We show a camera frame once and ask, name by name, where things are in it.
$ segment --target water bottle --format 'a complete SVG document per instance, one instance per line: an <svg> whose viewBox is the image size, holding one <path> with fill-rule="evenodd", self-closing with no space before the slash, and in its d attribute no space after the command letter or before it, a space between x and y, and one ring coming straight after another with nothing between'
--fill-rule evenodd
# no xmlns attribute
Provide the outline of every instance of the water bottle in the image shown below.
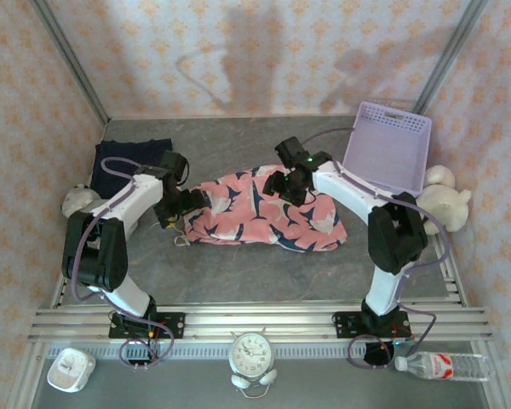
<svg viewBox="0 0 511 409"><path fill-rule="evenodd" d="M451 381L489 381L494 368L489 359L479 354L442 354L417 352L395 359L398 371L410 372L423 379L448 379Z"/></svg>

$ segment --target pink cloth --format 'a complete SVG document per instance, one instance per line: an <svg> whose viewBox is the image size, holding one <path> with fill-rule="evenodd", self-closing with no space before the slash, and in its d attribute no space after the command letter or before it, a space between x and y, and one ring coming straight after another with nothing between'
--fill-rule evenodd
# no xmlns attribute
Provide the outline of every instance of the pink cloth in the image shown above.
<svg viewBox="0 0 511 409"><path fill-rule="evenodd" d="M344 243L347 232L329 196L308 194L308 204L295 207L262 193L276 170L284 166L260 166L202 183L198 188L210 207L184 216L187 239L214 245L260 242L300 252L330 251Z"/></svg>

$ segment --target metal extrusion frame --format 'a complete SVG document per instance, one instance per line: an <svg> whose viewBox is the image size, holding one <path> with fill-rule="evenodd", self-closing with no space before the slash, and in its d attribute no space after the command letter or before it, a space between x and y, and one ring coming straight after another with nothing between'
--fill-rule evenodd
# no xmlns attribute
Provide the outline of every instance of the metal extrusion frame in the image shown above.
<svg viewBox="0 0 511 409"><path fill-rule="evenodd" d="M81 62L79 61L76 53L66 34L60 27L59 21L55 17L52 8L49 6L47 0L29 0L37 16L43 23L43 26L48 31L49 36L53 40L53 43L60 53L60 56L65 61L66 65L70 69L72 76L79 85L83 94L87 98L88 103L95 112L96 117L100 120L101 124L106 124L110 117L106 113L106 109L102 105L98 94L93 88L93 84L90 82L89 77L85 73Z"/></svg>
<svg viewBox="0 0 511 409"><path fill-rule="evenodd" d="M446 44L443 54L441 54L435 68L429 76L422 93L418 97L412 111L419 115L423 115L428 106L437 93L439 86L446 77L446 74L451 69L452 63L460 53L462 46L468 39L469 33L475 27L483 12L488 0L471 0L466 7L458 26L452 33L449 43Z"/></svg>
<svg viewBox="0 0 511 409"><path fill-rule="evenodd" d="M444 251L443 240L432 237L430 243L440 256ZM454 254L441 267L441 272L447 288L446 297L406 298L405 304L437 314L438 320L428 341L470 342L475 353L489 356L497 376L483 384L488 406L511 408L511 391L485 309L468 306ZM37 311L8 409L31 407L44 359L54 358L68 345L87 349L99 359L117 356L123 340L107 337L109 308L105 305L62 306L65 289L66 281L61 276L49 309ZM160 306L158 310L187 313L184 339L176 341L171 359L222 359L227 355L226 346L233 341L232 331L261 331L263 327L269 340L282 351L279 359L340 359L345 356L346 343L336 339L330 317L340 310L359 310L359 302L194 303ZM430 319L426 315L411 314L410 321L416 337L425 330Z"/></svg>

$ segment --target white stuffed toy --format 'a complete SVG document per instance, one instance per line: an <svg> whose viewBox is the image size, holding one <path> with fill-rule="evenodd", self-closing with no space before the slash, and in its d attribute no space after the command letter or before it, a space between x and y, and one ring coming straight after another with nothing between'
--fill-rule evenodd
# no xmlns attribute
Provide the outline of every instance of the white stuffed toy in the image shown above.
<svg viewBox="0 0 511 409"><path fill-rule="evenodd" d="M468 219L468 202L471 192L455 189L456 180L451 170L438 164L426 170L424 189L416 198L418 206L431 213L448 232L457 232ZM431 221L424 223L426 234L437 234L439 230Z"/></svg>
<svg viewBox="0 0 511 409"><path fill-rule="evenodd" d="M101 199L97 192L80 184L68 192L60 210L63 215L70 217L72 213L78 210L89 213L105 202L106 200Z"/></svg>

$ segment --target white plastic container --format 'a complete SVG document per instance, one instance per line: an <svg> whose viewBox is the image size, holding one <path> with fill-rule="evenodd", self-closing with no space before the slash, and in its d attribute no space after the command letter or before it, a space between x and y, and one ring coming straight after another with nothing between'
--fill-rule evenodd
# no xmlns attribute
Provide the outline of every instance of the white plastic container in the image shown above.
<svg viewBox="0 0 511 409"><path fill-rule="evenodd" d="M415 197L424 185L432 120L362 102L342 165L393 193Z"/></svg>
<svg viewBox="0 0 511 409"><path fill-rule="evenodd" d="M417 352L408 358L397 357L395 368L422 379L485 382L494 376L494 368L488 358L479 354Z"/></svg>
<svg viewBox="0 0 511 409"><path fill-rule="evenodd" d="M83 389L95 369L95 357L79 349L66 348L49 368L48 383L63 392Z"/></svg>

